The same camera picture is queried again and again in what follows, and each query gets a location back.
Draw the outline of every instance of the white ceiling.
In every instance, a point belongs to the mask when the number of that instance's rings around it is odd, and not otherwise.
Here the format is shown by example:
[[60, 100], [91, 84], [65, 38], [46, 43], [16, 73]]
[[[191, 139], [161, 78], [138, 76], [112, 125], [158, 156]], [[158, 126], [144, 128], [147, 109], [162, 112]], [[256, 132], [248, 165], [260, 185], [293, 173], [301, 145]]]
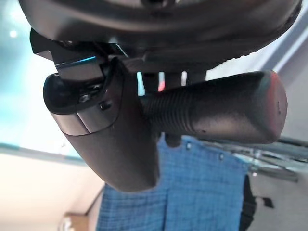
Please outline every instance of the white ceiling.
[[85, 214], [103, 184], [86, 165], [0, 154], [0, 229], [58, 224], [66, 212]]

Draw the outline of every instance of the curved black plastic cover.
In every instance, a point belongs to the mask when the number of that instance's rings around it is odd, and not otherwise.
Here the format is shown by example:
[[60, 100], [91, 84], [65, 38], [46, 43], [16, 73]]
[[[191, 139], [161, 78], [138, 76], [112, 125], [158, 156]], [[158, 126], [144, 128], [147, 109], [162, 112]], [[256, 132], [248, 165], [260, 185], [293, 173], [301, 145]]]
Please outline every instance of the curved black plastic cover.
[[301, 0], [206, 0], [154, 11], [103, 0], [19, 0], [31, 26], [54, 40], [165, 47], [279, 29]]

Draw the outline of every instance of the black plastic housing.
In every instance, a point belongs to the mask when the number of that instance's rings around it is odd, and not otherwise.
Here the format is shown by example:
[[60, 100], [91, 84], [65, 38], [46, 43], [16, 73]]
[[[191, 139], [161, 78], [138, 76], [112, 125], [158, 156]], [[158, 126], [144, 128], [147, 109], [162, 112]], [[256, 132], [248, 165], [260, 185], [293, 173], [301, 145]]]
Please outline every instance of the black plastic housing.
[[107, 84], [96, 98], [80, 103], [74, 97], [68, 101], [72, 105], [56, 109], [59, 103], [52, 95], [61, 93], [52, 76], [45, 83], [44, 100], [69, 142], [98, 176], [123, 192], [144, 191], [159, 178], [156, 144], [142, 113], [137, 80], [117, 59], [110, 67]]

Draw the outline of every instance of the blue cloth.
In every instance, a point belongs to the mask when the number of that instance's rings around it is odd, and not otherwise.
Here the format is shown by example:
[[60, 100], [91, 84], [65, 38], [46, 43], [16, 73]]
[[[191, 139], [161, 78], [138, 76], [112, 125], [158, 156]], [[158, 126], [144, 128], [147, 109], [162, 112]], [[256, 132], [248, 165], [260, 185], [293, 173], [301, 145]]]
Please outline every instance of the blue cloth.
[[106, 186], [97, 231], [238, 231], [248, 167], [194, 138], [158, 144], [160, 182], [128, 194]]

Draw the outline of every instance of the blue checkered fabric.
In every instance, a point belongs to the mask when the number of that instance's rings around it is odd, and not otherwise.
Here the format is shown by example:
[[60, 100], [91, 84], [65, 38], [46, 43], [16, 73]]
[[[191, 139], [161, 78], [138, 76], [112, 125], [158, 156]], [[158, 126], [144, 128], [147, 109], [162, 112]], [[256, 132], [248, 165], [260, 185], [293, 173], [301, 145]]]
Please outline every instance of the blue checkered fabric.
[[158, 144], [160, 182], [127, 194], [106, 186], [97, 231], [238, 231], [248, 166], [184, 137], [179, 148]]

